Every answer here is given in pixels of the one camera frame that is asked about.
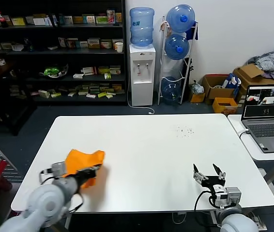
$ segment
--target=cable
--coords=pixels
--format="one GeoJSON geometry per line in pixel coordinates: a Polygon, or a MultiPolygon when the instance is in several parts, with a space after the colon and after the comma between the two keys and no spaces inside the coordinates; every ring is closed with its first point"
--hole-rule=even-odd
{"type": "Polygon", "coordinates": [[[129,101],[128,101],[128,90],[129,90],[129,85],[131,83],[131,78],[128,78],[128,87],[127,87],[127,93],[126,93],[126,96],[127,96],[127,104],[129,105],[129,107],[131,108],[136,108],[136,109],[148,109],[148,110],[152,110],[153,112],[148,112],[149,115],[154,115],[155,114],[155,111],[154,109],[150,108],[150,107],[143,107],[143,106],[131,106],[129,101]]]}
{"type": "Polygon", "coordinates": [[[215,224],[205,225],[205,224],[201,223],[201,222],[198,220],[198,217],[197,217],[197,214],[196,214],[196,207],[197,207],[197,203],[198,203],[199,199],[201,198],[201,196],[202,196],[204,193],[211,193],[211,192],[210,192],[210,191],[203,191],[203,192],[201,192],[200,195],[197,197],[196,202],[195,202],[195,205],[194,205],[195,220],[196,220],[196,222],[197,222],[200,226],[203,226],[203,227],[217,227],[217,225],[215,225],[215,224]]]}
{"type": "Polygon", "coordinates": [[[243,134],[250,134],[250,131],[246,130],[246,131],[242,132],[242,133],[239,135],[239,138],[240,138],[243,134]]]}
{"type": "Polygon", "coordinates": [[[171,213],[171,218],[172,218],[172,222],[173,222],[174,224],[179,225],[179,224],[182,224],[182,223],[184,222],[184,220],[185,220],[185,218],[186,218],[186,213],[185,213],[184,218],[183,218],[183,220],[182,220],[181,222],[175,222],[175,220],[174,220],[174,213],[171,213]]]}

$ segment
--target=white table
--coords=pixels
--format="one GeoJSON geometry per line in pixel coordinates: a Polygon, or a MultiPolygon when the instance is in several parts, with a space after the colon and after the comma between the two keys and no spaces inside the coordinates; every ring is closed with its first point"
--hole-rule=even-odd
{"type": "MultiPolygon", "coordinates": [[[[228,120],[231,123],[232,127],[234,128],[236,134],[246,129],[246,127],[241,122],[241,117],[242,117],[241,115],[228,116],[228,120]]],[[[243,134],[240,139],[254,160],[257,160],[257,161],[273,160],[274,161],[274,153],[263,153],[250,134],[243,134]]],[[[265,180],[267,184],[269,185],[272,184],[272,182],[274,181],[274,167],[265,175],[265,180]]]]}
{"type": "MultiPolygon", "coordinates": [[[[79,213],[193,211],[202,188],[199,171],[215,174],[215,163],[227,173],[226,186],[242,191],[241,206],[274,205],[274,195],[222,114],[148,116],[60,116],[41,145],[12,209],[26,208],[39,187],[38,174],[65,160],[71,149],[106,152],[96,185],[82,192],[79,213]]],[[[73,197],[72,207],[80,203],[73,197]]],[[[206,194],[198,210],[213,210],[206,194]]]]}

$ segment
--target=water jug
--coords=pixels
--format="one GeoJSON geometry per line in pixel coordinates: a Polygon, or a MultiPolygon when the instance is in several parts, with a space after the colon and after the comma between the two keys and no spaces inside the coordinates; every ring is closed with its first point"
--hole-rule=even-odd
{"type": "Polygon", "coordinates": [[[136,7],[129,11],[131,16],[131,43],[136,46],[148,46],[153,43],[154,9],[136,7]]]}
{"type": "Polygon", "coordinates": [[[186,32],[194,25],[195,13],[192,7],[182,4],[171,8],[166,20],[174,32],[186,32]]]}
{"type": "Polygon", "coordinates": [[[172,34],[165,41],[165,52],[171,59],[182,59],[189,52],[189,42],[181,35],[172,34]]]}
{"type": "Polygon", "coordinates": [[[161,93],[167,103],[178,102],[181,97],[181,81],[176,81],[172,76],[162,79],[161,93]]]}

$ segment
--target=white cup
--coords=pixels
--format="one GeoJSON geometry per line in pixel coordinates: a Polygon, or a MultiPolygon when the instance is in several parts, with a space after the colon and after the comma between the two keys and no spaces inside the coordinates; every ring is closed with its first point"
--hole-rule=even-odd
{"type": "Polygon", "coordinates": [[[117,42],[116,47],[117,47],[117,52],[123,51],[123,43],[122,42],[117,42]]]}

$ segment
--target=cardboard box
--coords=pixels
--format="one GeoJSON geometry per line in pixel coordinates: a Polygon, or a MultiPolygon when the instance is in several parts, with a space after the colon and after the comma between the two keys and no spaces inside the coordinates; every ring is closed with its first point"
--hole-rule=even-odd
{"type": "Polygon", "coordinates": [[[218,114],[231,115],[237,111],[237,103],[233,98],[215,98],[213,101],[213,110],[218,114]]]}
{"type": "Polygon", "coordinates": [[[189,93],[189,102],[191,103],[200,103],[203,102],[205,98],[205,93],[194,94],[192,91],[189,93]]]}
{"type": "Polygon", "coordinates": [[[207,99],[215,98],[233,98],[233,88],[214,88],[215,86],[221,86],[228,75],[205,75],[202,86],[204,86],[204,93],[207,99]]]}
{"type": "Polygon", "coordinates": [[[242,81],[242,86],[247,89],[252,85],[274,85],[273,79],[267,79],[261,76],[264,72],[258,69],[255,65],[245,65],[234,69],[233,74],[242,81]]]}

